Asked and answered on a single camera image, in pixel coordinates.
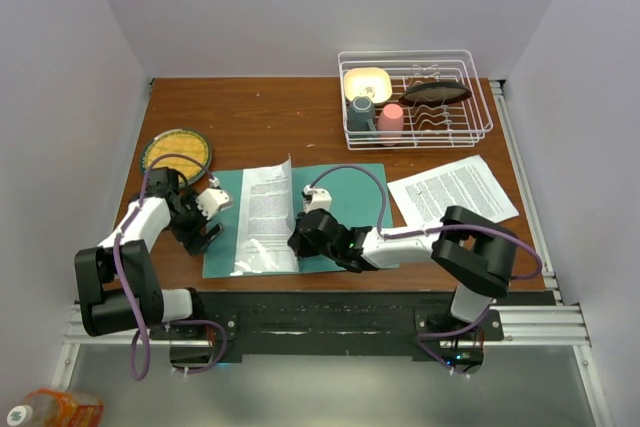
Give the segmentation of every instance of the bottle cap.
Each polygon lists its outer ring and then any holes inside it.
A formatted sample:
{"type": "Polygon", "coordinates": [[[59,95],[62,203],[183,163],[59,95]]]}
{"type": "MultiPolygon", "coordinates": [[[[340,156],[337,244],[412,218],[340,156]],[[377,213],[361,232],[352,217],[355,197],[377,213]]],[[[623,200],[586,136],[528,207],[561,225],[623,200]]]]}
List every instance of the bottle cap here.
{"type": "Polygon", "coordinates": [[[11,409],[7,415],[7,424],[14,427],[16,425],[26,425],[33,416],[33,407],[30,405],[18,405],[11,409]]]}

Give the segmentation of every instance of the woven plate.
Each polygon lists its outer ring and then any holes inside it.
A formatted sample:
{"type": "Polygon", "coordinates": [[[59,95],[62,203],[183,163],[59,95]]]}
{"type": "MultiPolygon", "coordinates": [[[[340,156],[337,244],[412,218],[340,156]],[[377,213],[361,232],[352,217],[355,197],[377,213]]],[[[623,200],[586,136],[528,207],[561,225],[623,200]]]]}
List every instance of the woven plate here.
{"type": "MultiPolygon", "coordinates": [[[[202,134],[193,130],[174,129],[157,135],[147,144],[140,159],[140,170],[144,174],[151,162],[164,154],[184,154],[197,160],[206,168],[211,164],[211,146],[202,134]]],[[[184,174],[189,185],[204,175],[204,170],[188,160],[169,158],[161,160],[155,167],[171,167],[184,174]]]]}

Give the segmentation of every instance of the gray cup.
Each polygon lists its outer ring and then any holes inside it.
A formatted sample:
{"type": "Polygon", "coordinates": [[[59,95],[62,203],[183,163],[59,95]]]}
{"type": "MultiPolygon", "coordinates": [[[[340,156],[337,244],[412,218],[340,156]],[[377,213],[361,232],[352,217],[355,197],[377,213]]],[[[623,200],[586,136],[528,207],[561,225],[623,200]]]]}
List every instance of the gray cup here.
{"type": "Polygon", "coordinates": [[[369,97],[356,97],[347,108],[347,130],[350,132],[375,132],[376,108],[369,97]]]}

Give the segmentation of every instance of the teal folder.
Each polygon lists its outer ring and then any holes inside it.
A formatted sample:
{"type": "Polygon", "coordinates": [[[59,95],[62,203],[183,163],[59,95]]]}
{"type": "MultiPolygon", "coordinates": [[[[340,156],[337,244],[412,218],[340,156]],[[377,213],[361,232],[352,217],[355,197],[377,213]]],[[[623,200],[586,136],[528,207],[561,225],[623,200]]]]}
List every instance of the teal folder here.
{"type": "MultiPolygon", "coordinates": [[[[378,177],[383,185],[387,179],[382,164],[360,164],[373,175],[378,177]]],[[[294,215],[302,211],[302,189],[315,178],[333,165],[314,165],[311,167],[296,167],[292,169],[293,176],[293,212],[294,215]]],[[[216,172],[220,179],[220,187],[233,198],[233,206],[216,216],[216,222],[221,222],[224,232],[214,240],[204,256],[202,276],[205,279],[229,277],[234,271],[236,258],[236,237],[238,235],[238,216],[240,213],[240,192],[242,189],[242,170],[228,170],[216,172]]],[[[380,212],[380,191],[375,182],[362,172],[353,169],[341,169],[327,175],[320,181],[318,187],[327,189],[331,193],[331,213],[338,222],[346,227],[375,226],[380,212]]],[[[392,227],[391,211],[389,209],[389,193],[387,209],[382,222],[383,227],[392,227]]],[[[314,272],[344,271],[325,257],[310,257],[298,259],[300,274],[314,272]]],[[[246,275],[273,275],[273,273],[246,275]]]]}

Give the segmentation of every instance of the wooden tabletop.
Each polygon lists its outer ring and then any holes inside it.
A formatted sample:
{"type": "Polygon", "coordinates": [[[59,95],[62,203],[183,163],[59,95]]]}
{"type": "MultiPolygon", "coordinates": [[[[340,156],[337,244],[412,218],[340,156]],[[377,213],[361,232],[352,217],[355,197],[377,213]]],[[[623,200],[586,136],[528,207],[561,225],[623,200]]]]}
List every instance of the wooden tabletop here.
{"type": "MultiPolygon", "coordinates": [[[[489,83],[483,89],[493,130],[473,148],[403,151],[350,151],[342,131],[337,78],[158,79],[142,124],[118,220],[140,189],[140,155],[156,135],[175,128],[203,133],[213,145],[212,169],[232,170],[275,165],[291,155],[294,167],[332,163],[385,165],[388,181],[480,154],[520,215],[503,225],[529,244],[531,233],[513,173],[489,83]]],[[[206,188],[201,179],[197,190],[206,188]]],[[[392,202],[395,226],[405,225],[392,202]]],[[[151,254],[162,288],[198,290],[452,290],[456,280],[436,264],[408,264],[398,269],[352,274],[332,272],[203,279],[203,257],[190,257],[172,235],[163,232],[151,254]]],[[[514,272],[535,268],[518,252],[514,272]]],[[[515,290],[543,290],[541,277],[519,281],[515,290]]]]}

